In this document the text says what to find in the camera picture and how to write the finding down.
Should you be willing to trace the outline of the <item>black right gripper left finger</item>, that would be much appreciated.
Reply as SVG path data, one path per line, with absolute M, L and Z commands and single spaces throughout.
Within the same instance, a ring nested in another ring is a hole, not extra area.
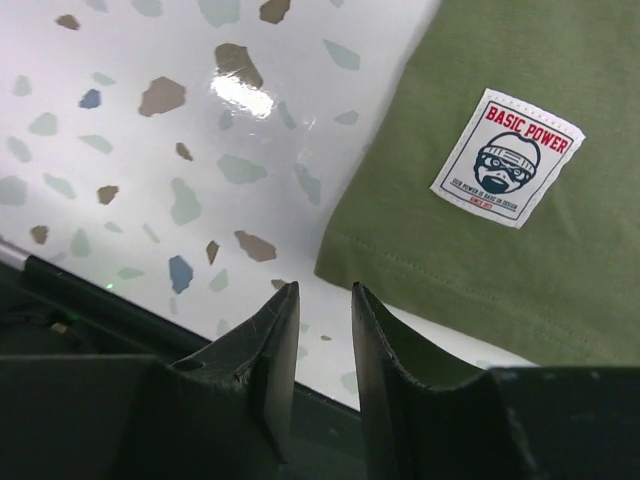
M 1 315 L 5 479 L 274 479 L 285 460 L 299 286 L 176 361 L 97 352 L 56 309 Z

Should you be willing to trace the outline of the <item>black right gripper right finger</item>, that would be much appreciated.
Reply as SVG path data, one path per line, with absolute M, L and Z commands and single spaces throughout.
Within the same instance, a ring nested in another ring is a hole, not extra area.
M 492 367 L 449 354 L 352 288 L 371 479 L 635 479 L 635 367 Z

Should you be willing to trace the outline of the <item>olive green tank top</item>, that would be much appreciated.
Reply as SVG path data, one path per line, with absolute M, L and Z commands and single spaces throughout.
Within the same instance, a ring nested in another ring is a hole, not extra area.
M 315 272 L 537 365 L 637 365 L 638 3 L 442 2 Z

